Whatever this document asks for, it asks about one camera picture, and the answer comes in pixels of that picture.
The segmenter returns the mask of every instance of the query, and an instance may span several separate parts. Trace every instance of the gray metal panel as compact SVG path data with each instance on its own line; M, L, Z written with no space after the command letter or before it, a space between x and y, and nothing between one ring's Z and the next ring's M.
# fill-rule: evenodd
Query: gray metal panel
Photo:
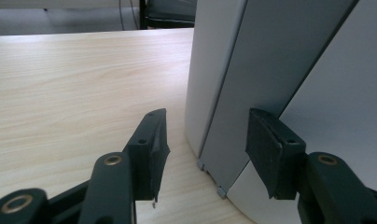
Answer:
M377 0L357 4L281 120L307 152L341 156L377 189ZM228 197L257 223L300 223L297 202L269 200L251 162Z
M201 160L226 192L248 162L250 107L280 115L353 0L249 0Z
M247 0L199 0L188 76L185 129L197 157L215 112Z

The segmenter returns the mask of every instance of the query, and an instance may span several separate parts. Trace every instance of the light wood grain surface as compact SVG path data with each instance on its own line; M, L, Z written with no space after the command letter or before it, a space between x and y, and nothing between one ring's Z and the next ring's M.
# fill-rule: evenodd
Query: light wood grain surface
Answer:
M49 198L121 151L145 113L167 109L171 154L138 223L252 223L216 194L184 134L192 29L0 36L0 198Z

